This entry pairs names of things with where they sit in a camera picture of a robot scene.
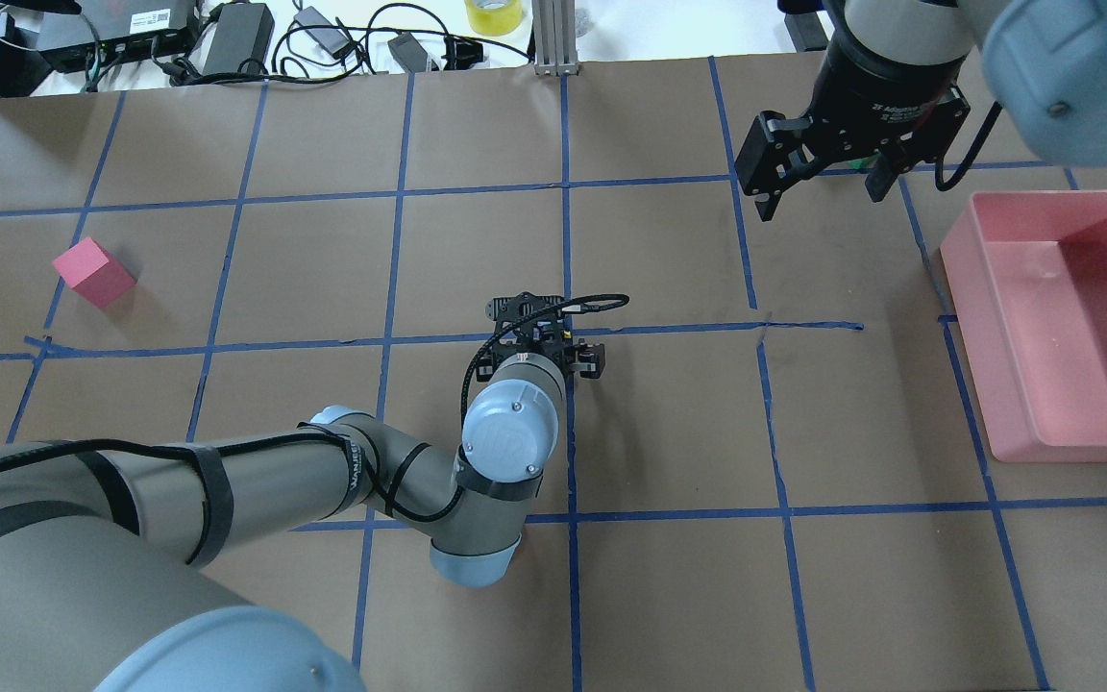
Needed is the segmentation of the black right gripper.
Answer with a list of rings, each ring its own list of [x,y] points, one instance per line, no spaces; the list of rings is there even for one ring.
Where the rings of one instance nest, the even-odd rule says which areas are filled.
[[[761,111],[735,154],[735,177],[761,223],[770,223],[792,185],[831,163],[875,155],[865,188],[879,203],[914,163],[940,161],[971,112],[956,87],[963,62],[906,64],[834,35],[803,117]]]

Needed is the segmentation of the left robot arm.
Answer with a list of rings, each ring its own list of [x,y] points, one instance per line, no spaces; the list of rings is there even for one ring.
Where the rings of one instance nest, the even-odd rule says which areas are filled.
[[[325,407],[294,430],[210,443],[44,438],[0,446],[0,691],[360,691],[299,619],[204,574],[268,535],[371,507],[430,539],[452,583],[508,570],[601,343],[571,316],[627,295],[497,298],[461,385],[451,452],[372,413]]]

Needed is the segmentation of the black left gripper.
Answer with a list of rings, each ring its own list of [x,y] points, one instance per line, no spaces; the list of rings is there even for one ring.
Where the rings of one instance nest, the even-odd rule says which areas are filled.
[[[505,360],[539,355],[559,369],[565,380],[600,380],[606,368],[606,343],[572,340],[566,319],[576,308],[561,295],[523,292],[493,298],[486,316],[495,324],[492,345],[476,357],[476,378],[492,380]]]

